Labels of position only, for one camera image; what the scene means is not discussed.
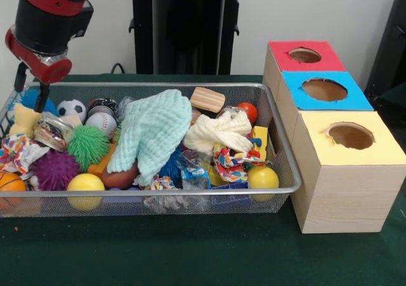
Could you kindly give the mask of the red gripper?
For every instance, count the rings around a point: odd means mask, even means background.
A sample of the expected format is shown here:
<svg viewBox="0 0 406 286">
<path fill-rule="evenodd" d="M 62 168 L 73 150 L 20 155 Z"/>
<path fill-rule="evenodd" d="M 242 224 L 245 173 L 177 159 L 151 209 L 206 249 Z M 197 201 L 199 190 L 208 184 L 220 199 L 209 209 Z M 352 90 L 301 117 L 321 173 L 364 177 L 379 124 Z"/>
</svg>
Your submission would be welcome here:
<svg viewBox="0 0 406 286">
<path fill-rule="evenodd" d="M 16 92 L 24 90 L 26 71 L 30 70 L 31 74 L 41 82 L 34 110 L 37 113 L 42 113 L 49 96 L 49 85 L 47 84 L 60 82 L 69 74 L 72 68 L 72 62 L 67 58 L 67 51 L 59 55 L 36 53 L 17 41 L 15 26 L 8 29 L 5 43 L 7 48 L 20 61 L 15 76 L 14 90 Z"/>
</svg>

